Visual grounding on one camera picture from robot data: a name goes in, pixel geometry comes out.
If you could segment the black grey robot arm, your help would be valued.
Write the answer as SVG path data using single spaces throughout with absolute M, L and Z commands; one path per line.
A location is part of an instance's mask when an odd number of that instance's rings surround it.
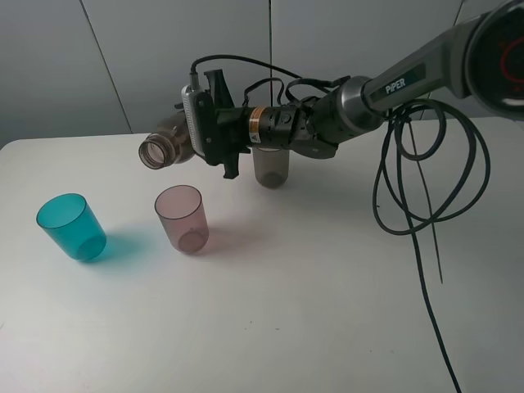
M 523 117 L 523 4 L 510 1 L 447 30 L 376 78 L 318 81 L 325 94 L 281 107 L 219 107 L 201 93 L 187 119 L 195 152 L 210 165 L 238 174 L 251 147 L 332 158 L 339 145 L 378 129 L 386 113 L 439 88 L 474 97 L 488 111 Z

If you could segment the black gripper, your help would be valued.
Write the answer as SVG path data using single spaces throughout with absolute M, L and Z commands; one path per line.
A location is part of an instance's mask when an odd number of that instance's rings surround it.
M 239 175 L 239 153 L 248 147 L 280 148 L 303 156 L 311 153 L 305 113 L 295 106 L 234 107 L 222 70 L 204 73 L 214 106 L 210 156 L 223 158 L 224 178 Z

